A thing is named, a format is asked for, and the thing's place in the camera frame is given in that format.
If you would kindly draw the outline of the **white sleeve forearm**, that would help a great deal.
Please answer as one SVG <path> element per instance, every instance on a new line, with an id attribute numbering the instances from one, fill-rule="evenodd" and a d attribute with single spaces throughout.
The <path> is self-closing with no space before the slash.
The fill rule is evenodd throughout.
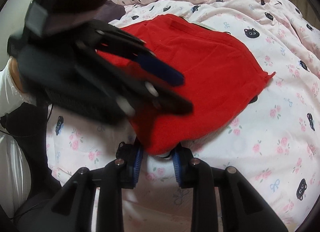
<path id="1" fill-rule="evenodd" d="M 8 63 L 1 70 L 1 116 L 18 109 L 22 103 L 34 100 L 18 90 L 10 74 Z M 31 174 L 24 153 L 15 139 L 1 133 L 1 207 L 12 218 L 27 200 L 31 189 Z"/>

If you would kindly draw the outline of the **person left hand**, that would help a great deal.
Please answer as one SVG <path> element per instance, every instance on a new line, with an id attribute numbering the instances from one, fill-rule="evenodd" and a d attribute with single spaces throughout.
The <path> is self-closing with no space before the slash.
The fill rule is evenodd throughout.
<path id="1" fill-rule="evenodd" d="M 10 71 L 10 75 L 11 78 L 14 82 L 14 85 L 16 86 L 16 88 L 22 93 L 22 94 L 27 94 L 24 90 L 23 90 L 23 85 L 21 83 L 21 78 L 20 78 L 20 73 L 18 71 L 18 63 L 16 58 L 14 57 L 10 57 L 9 58 L 9 71 Z"/>

